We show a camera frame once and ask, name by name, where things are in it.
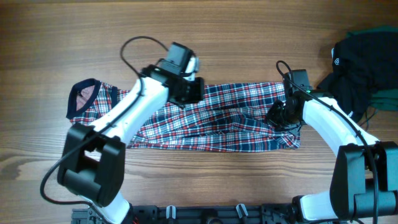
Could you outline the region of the plaid sleeveless shirt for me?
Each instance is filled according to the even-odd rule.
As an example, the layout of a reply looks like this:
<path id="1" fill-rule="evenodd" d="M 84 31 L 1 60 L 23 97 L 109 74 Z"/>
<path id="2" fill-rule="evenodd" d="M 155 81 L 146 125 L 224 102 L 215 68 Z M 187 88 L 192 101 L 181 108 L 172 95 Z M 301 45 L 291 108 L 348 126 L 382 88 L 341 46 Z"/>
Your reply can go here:
<path id="1" fill-rule="evenodd" d="M 129 147 L 212 152 L 297 149 L 299 134 L 277 132 L 267 122 L 266 114 L 277 100 L 285 100 L 282 83 L 207 85 L 203 101 L 183 109 L 167 103 L 155 112 Z"/>

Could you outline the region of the black mesh shorts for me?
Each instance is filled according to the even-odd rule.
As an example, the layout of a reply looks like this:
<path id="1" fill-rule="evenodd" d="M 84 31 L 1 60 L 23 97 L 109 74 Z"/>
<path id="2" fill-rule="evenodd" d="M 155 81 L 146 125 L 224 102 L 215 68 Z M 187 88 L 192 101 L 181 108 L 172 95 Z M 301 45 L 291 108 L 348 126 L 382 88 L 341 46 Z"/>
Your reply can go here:
<path id="1" fill-rule="evenodd" d="M 368 107 L 397 110 L 397 28 L 348 32 L 331 50 L 333 71 L 317 86 L 358 122 Z"/>

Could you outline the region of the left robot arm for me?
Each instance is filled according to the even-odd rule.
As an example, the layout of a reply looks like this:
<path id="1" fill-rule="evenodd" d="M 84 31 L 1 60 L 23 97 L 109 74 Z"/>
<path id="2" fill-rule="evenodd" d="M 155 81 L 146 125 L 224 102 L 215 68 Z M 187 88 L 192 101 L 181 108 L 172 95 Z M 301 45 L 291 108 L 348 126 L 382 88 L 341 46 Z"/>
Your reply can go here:
<path id="1" fill-rule="evenodd" d="M 193 50 L 174 42 L 166 58 L 137 74 L 133 89 L 110 112 L 69 129 L 57 180 L 87 205 L 73 211 L 73 223 L 134 222 L 132 205 L 120 191 L 127 145 L 166 103 L 182 108 L 203 99 L 204 81 L 195 77 L 198 66 Z"/>

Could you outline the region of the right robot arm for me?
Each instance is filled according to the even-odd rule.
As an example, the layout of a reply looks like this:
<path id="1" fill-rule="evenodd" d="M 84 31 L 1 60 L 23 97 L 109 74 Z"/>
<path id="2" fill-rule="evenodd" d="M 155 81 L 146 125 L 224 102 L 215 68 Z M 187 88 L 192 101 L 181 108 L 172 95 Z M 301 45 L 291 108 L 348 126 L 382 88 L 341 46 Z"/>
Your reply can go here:
<path id="1" fill-rule="evenodd" d="M 267 121 L 276 131 L 297 134 L 307 124 L 336 156 L 329 190 L 295 197 L 292 223 L 319 223 L 397 214 L 397 144 L 380 142 L 361 129 L 322 90 L 314 90 L 305 70 L 283 73 L 285 101 L 276 101 Z"/>

